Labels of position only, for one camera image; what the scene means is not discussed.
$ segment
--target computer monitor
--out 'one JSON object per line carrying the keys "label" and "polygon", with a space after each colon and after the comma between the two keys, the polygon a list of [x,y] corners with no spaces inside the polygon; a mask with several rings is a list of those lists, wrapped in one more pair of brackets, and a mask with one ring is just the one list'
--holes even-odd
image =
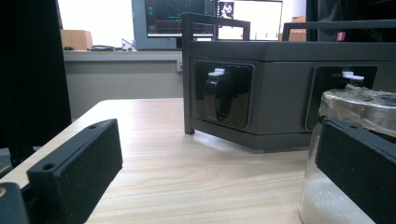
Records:
{"label": "computer monitor", "polygon": [[[184,12],[214,15],[213,0],[145,0],[148,37],[181,37],[181,14]],[[195,24],[196,37],[213,36],[213,26]]]}
{"label": "computer monitor", "polygon": [[[175,26],[181,26],[179,14],[194,12],[215,16],[215,1],[132,0],[136,49],[181,50],[181,30],[175,29]],[[196,37],[210,38],[213,36],[213,27],[210,28],[210,32],[204,30],[202,33],[202,29],[201,33],[198,31],[200,29],[197,29]]]}
{"label": "computer monitor", "polygon": [[[217,0],[218,17],[250,21],[250,40],[278,40],[282,1]],[[242,28],[219,27],[217,39],[242,39]]]}

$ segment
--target clear plastic wrap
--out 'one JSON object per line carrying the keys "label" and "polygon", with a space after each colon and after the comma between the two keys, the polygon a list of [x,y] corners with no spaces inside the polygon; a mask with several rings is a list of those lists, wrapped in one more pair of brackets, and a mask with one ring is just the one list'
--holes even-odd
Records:
{"label": "clear plastic wrap", "polygon": [[319,115],[396,137],[396,93],[353,86],[325,91]]}

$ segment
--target black foam block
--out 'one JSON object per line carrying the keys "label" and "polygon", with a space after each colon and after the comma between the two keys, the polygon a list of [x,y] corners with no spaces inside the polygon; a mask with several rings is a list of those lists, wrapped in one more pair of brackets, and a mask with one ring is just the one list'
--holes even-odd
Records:
{"label": "black foam block", "polygon": [[83,223],[122,168],[116,119],[93,124],[27,171],[49,222]]}
{"label": "black foam block", "polygon": [[316,163],[375,223],[396,223],[394,138],[325,119]]}
{"label": "black foam block", "polygon": [[0,223],[29,223],[20,187],[15,183],[0,183]]}

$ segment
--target dark object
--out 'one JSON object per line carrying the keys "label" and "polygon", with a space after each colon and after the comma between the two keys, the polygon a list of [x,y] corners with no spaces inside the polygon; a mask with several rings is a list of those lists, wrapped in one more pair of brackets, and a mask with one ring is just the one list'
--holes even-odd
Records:
{"label": "dark object", "polygon": [[[121,168],[117,120],[95,123],[27,171],[24,204],[1,220],[21,216],[26,209],[31,223],[84,223]],[[12,203],[2,202],[1,207]]]}
{"label": "dark object", "polygon": [[396,138],[325,119],[318,168],[375,223],[396,223]]}
{"label": "dark object", "polygon": [[58,15],[59,29],[62,30],[64,28],[64,23],[62,22],[62,15],[61,15],[61,10],[59,9],[58,0],[55,0],[55,4],[56,4],[56,13]]}
{"label": "dark object", "polygon": [[94,45],[88,51],[116,51],[116,48],[106,45]]}
{"label": "dark object", "polygon": [[64,50],[76,50],[76,49],[73,48],[73,47],[68,47],[68,46],[66,46],[66,47],[64,47]]}
{"label": "dark object", "polygon": [[30,223],[20,187],[15,183],[0,183],[0,218],[3,224]]}
{"label": "dark object", "polygon": [[286,22],[283,27],[283,41],[289,40],[290,29],[307,30],[336,30],[336,29],[372,29],[372,28],[394,28],[396,20],[378,21],[319,21],[319,22]]}
{"label": "dark object", "polygon": [[[306,21],[375,21],[396,19],[394,0],[307,0]],[[396,42],[396,28],[308,30],[308,41]]]}
{"label": "dark object", "polygon": [[[248,29],[234,23],[240,21],[183,14],[185,133],[210,133],[256,152],[307,147],[318,122],[318,96],[345,87],[342,71],[366,77],[373,90],[396,91],[396,44],[193,41],[194,22]],[[217,68],[227,78],[219,78],[214,91],[206,83]]]}
{"label": "dark object", "polygon": [[0,179],[12,170],[9,150],[7,148],[0,149]]}
{"label": "dark object", "polygon": [[0,1],[0,147],[17,166],[71,123],[55,0]]}

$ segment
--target wooden table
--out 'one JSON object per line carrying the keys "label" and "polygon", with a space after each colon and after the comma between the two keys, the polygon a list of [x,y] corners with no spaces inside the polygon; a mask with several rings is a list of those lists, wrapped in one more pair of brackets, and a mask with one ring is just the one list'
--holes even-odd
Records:
{"label": "wooden table", "polygon": [[206,133],[184,134],[182,99],[103,101],[1,182],[26,185],[33,164],[114,118],[123,168],[88,223],[302,223],[307,150],[254,154]]}

